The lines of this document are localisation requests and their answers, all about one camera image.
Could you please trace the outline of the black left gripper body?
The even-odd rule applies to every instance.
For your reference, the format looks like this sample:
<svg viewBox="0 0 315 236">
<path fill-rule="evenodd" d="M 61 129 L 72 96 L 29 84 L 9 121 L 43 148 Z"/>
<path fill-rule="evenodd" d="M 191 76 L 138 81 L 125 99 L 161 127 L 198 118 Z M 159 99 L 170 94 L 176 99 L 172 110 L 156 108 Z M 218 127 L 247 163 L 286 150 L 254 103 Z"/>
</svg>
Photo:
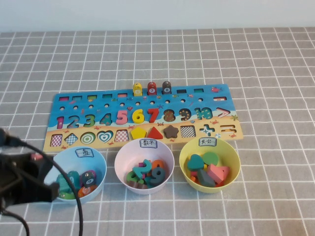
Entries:
<svg viewBox="0 0 315 236">
<path fill-rule="evenodd" d="M 24 154 L 0 155 L 0 205 L 12 206 L 24 204 L 24 180 L 21 167 Z"/>
</svg>

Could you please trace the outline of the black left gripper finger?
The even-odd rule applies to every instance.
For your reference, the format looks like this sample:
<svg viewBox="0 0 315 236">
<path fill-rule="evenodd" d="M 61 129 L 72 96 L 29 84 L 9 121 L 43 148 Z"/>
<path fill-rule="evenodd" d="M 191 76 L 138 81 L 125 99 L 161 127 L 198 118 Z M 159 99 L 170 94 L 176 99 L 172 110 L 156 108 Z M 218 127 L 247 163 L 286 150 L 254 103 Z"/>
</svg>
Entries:
<svg viewBox="0 0 315 236">
<path fill-rule="evenodd" d="M 26 173 L 25 183 L 44 183 L 44 180 L 52 169 L 52 164 L 45 158 L 34 159 L 26 157 L 24 172 Z"/>
<path fill-rule="evenodd" d="M 52 202 L 59 195 L 59 184 L 52 183 L 50 185 L 26 185 L 18 190 L 18 195 L 14 204 L 26 204 L 35 202 Z"/>
</svg>

